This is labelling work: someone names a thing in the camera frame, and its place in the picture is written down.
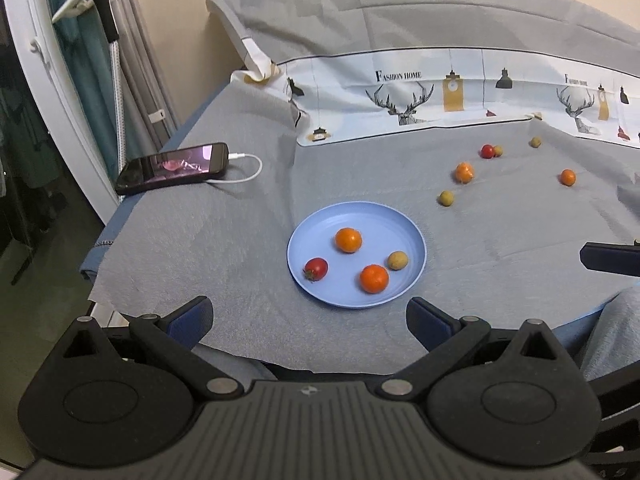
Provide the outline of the orange tangerine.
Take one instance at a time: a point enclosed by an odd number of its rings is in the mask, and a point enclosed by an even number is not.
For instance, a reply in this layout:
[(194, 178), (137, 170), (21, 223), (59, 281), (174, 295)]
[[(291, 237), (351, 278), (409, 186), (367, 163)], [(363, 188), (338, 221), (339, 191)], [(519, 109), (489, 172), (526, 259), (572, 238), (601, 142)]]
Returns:
[(469, 162), (460, 162), (454, 170), (454, 180), (460, 184), (468, 184), (475, 178), (474, 167)]
[(577, 176), (573, 170), (564, 169), (559, 175), (559, 180), (562, 185), (573, 186), (577, 181)]

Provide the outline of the red cherry tomato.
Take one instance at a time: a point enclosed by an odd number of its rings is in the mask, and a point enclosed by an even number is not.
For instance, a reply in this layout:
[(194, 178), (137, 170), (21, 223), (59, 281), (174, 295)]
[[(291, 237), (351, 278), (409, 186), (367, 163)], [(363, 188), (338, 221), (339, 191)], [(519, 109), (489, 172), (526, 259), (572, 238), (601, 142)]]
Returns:
[(491, 144), (485, 144), (480, 149), (480, 156), (484, 159), (491, 159), (495, 157), (495, 148)]

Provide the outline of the yellow-green longan on plate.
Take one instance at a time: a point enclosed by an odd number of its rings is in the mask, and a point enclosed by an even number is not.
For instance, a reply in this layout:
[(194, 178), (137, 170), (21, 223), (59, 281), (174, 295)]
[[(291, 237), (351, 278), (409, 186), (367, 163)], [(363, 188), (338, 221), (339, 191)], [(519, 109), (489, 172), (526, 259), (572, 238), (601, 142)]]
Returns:
[(393, 271), (399, 271), (405, 269), (408, 266), (409, 257), (405, 252), (398, 250), (392, 252), (386, 259), (386, 266)]

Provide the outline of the orange tangerine lower plate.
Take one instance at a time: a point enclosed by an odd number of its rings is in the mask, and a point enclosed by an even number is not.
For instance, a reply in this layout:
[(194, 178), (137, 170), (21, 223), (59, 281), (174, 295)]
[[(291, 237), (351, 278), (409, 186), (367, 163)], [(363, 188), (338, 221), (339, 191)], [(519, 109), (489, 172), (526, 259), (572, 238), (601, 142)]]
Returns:
[(384, 292), (389, 281), (387, 270), (379, 264), (369, 264), (359, 274), (360, 288), (367, 294), (374, 295)]

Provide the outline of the orange tangerine plate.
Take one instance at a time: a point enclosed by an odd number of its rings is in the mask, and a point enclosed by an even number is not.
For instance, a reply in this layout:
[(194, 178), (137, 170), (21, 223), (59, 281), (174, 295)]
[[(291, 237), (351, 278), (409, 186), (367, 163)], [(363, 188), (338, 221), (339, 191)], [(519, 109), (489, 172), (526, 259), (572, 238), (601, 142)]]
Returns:
[(374, 295), (384, 292), (389, 281), (387, 270), (379, 264), (369, 264), (359, 274), (360, 288), (367, 294)]
[(341, 228), (334, 235), (334, 243), (344, 254), (354, 254), (362, 246), (362, 236), (353, 228)]

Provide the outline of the light blue plate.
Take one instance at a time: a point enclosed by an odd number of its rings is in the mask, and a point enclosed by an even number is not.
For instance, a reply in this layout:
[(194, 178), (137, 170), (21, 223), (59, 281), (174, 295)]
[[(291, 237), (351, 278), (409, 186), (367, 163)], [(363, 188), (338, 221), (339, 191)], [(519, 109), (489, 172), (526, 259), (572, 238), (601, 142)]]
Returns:
[[(334, 243), (341, 228), (353, 228), (362, 236), (354, 254), (344, 254)], [(409, 257), (408, 266), (388, 270), (390, 281), (384, 292), (367, 294), (359, 285), (359, 274), (369, 264), (386, 266), (392, 252)], [(312, 258), (329, 263), (329, 272), (318, 282), (307, 281), (303, 267)], [(424, 237), (416, 224), (402, 212), (378, 203), (338, 203), (322, 208), (299, 223), (288, 241), (286, 260), (292, 278), (314, 299), (332, 307), (365, 309), (399, 298), (419, 281), (427, 259)]]

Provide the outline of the grey cloth cover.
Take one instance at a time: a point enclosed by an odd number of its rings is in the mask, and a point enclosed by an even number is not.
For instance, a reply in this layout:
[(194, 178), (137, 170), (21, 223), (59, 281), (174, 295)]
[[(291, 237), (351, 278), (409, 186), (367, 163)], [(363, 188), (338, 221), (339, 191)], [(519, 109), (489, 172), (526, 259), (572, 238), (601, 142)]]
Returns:
[[(458, 46), (576, 58), (639, 79), (639, 33), (575, 0), (331, 0), (451, 13)], [(539, 148), (529, 141), (541, 140)], [(142, 195), (106, 253), (91, 299), (123, 314), (165, 314), (213, 301), (205, 343), (241, 358), (313, 372), (386, 374), (420, 358), (405, 310), (421, 296), (498, 327), (561, 325), (599, 307), (630, 278), (585, 269), (587, 242), (639, 233), (639, 143), (576, 138), (543, 122), (410, 131), (304, 148), (288, 104), (231, 77), (184, 139), (245, 152), (227, 185)], [(485, 144), (503, 155), (480, 156)], [(460, 162), (471, 183), (454, 180)], [(565, 186), (564, 169), (577, 181)], [(438, 202), (442, 191), (454, 203)], [(286, 250), (299, 223), (338, 203), (378, 203), (410, 218), (427, 249), (408, 292), (365, 309), (332, 307), (293, 280)]]

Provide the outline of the blue mattress edge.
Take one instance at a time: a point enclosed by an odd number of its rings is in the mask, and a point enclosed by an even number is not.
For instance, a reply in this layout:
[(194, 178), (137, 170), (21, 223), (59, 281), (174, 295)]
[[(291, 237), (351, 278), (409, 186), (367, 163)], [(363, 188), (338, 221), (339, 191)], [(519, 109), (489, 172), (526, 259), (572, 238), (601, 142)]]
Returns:
[[(171, 138), (164, 144), (160, 151), (163, 153), (173, 150), (174, 148), (178, 148), (184, 141), (188, 133), (192, 130), (194, 125), (198, 122), (200, 117), (204, 114), (206, 108), (209, 107), (210, 104), (212, 104), (216, 96), (218, 96), (218, 94), (226, 87), (226, 84), (222, 84), (216, 90), (214, 90), (196, 109), (196, 111), (186, 120), (186, 122), (178, 129), (178, 131), (171, 136)], [(141, 200), (141, 197), (142, 194), (125, 197), (124, 200), (118, 205), (116, 211), (112, 215), (112, 218), (108, 220), (106, 226), (104, 226), (103, 231), (94, 242), (93, 248), (91, 248), (87, 252), (84, 261), (79, 267), (79, 272), (85, 280), (91, 283), (96, 280), (99, 272), (99, 267), (106, 253), (113, 245), (116, 237), (118, 237), (118, 234), (124, 227), (130, 214), (134, 210), (134, 207), (137, 205), (138, 201)]]

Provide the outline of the near longan on cloth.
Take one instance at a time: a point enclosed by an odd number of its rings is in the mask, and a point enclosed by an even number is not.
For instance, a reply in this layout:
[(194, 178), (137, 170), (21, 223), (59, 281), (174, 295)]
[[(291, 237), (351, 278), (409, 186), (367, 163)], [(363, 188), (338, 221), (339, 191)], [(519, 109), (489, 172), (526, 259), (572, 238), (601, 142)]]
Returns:
[(448, 190), (442, 191), (437, 200), (442, 206), (450, 207), (454, 203), (454, 193)]

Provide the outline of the orange tangerine upper plate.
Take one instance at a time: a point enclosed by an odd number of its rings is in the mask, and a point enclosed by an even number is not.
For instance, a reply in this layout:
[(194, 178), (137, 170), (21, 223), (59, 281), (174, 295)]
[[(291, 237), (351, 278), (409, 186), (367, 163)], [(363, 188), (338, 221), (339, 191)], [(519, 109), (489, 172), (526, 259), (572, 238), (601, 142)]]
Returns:
[(362, 236), (353, 228), (341, 228), (334, 235), (334, 243), (344, 254), (354, 254), (362, 246)]

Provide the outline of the small red tomato on plate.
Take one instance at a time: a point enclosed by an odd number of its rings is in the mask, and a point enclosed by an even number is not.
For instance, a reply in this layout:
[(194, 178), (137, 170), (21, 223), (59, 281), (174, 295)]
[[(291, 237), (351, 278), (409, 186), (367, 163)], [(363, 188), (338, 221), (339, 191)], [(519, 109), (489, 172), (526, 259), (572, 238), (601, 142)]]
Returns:
[(329, 272), (329, 263), (326, 259), (316, 257), (308, 260), (303, 267), (303, 276), (307, 281), (318, 282), (326, 277)]

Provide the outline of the black smartphone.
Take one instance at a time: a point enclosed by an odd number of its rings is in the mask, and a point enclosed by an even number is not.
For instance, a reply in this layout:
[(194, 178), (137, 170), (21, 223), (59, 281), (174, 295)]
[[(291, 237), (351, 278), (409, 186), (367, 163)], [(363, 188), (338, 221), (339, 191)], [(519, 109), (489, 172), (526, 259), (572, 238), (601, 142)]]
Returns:
[(228, 145), (216, 142), (139, 157), (127, 162), (119, 173), (115, 192), (130, 196), (223, 176), (229, 155)]

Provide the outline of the grey curtain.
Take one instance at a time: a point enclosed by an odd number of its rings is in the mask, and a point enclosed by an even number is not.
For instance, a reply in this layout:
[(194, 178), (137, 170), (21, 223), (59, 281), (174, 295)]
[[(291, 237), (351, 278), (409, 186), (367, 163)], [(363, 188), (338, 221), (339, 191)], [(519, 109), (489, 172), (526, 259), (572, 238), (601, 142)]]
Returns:
[(124, 71), (125, 108), (132, 128), (127, 139), (142, 153), (158, 151), (178, 129), (174, 103), (166, 87), (139, 0), (111, 0), (119, 32)]

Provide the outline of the printed deer pattern fabric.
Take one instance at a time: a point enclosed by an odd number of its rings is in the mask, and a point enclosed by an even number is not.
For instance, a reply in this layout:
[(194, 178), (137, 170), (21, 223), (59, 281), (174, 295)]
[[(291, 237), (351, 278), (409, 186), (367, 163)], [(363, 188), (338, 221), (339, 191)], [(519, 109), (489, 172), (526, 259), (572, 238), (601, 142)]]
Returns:
[(233, 79), (288, 104), (304, 148), (430, 129), (543, 122), (634, 148), (639, 79), (521, 48), (458, 46), (451, 13), (331, 0), (208, 0), (243, 61)]

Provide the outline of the teal curtain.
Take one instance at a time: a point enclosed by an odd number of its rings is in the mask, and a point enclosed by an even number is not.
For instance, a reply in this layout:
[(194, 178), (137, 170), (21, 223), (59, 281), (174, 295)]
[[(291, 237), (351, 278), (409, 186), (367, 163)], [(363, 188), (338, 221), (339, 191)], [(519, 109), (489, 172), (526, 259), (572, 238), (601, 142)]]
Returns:
[(111, 57), (95, 8), (61, 18), (53, 28), (75, 85), (93, 140), (113, 181), (117, 176), (117, 140)]

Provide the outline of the white door frame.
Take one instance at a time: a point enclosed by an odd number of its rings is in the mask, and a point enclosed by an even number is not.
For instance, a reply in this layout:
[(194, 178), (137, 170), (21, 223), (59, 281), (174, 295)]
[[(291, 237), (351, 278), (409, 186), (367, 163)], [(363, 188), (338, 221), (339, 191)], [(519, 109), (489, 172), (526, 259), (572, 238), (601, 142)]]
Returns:
[(17, 57), (68, 170), (102, 222), (118, 205), (54, 27), (48, 0), (4, 0)]

